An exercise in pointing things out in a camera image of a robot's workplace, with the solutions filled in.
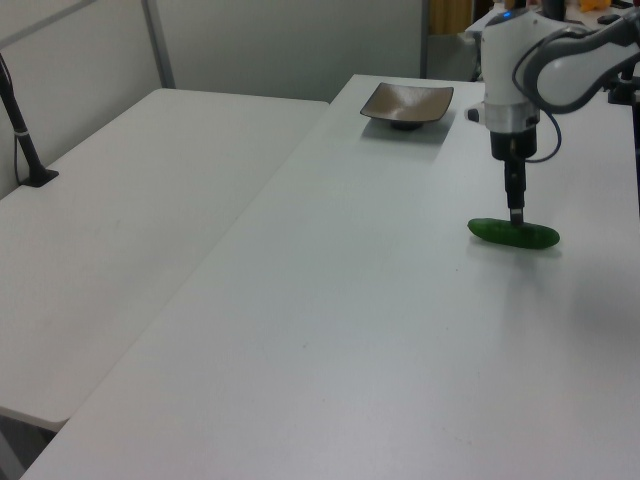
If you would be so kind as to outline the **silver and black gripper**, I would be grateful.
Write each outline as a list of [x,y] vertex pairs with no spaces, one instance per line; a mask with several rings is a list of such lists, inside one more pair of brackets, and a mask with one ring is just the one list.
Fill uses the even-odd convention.
[[492,156],[504,162],[504,184],[510,223],[524,224],[526,169],[522,161],[537,152],[540,110],[530,102],[510,105],[484,103],[485,126]]

